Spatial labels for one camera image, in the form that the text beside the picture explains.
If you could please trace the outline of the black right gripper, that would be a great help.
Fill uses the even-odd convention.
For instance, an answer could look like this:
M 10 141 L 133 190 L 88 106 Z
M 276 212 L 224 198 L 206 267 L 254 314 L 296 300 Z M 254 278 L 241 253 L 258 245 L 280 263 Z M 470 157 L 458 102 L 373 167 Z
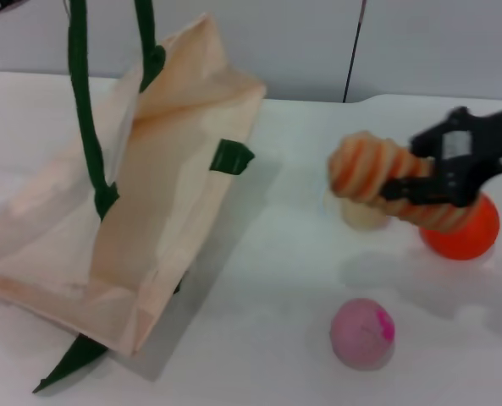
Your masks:
M 502 110 L 475 116 L 466 107 L 455 109 L 442 124 L 415 134 L 410 152 L 436 160 L 433 178 L 389 179 L 380 189 L 385 200 L 410 203 L 443 203 L 456 207 L 471 205 L 482 186 L 502 174 Z

